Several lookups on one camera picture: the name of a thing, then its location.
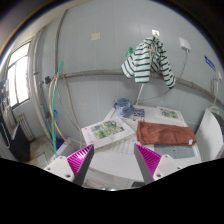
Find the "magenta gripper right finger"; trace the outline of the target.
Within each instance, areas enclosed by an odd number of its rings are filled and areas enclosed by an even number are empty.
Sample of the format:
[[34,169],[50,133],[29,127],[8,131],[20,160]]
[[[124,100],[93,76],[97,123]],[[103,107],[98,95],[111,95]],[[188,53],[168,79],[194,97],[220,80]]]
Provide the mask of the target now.
[[134,145],[134,155],[145,184],[150,184],[182,169],[171,156],[161,156],[139,144]]

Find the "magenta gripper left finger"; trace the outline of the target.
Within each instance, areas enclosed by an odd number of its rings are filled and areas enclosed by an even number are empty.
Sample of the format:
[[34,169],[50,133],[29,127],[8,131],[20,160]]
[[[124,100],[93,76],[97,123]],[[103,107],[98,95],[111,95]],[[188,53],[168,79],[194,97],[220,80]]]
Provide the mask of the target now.
[[69,156],[58,156],[45,171],[82,186],[94,155],[94,145],[88,145]]

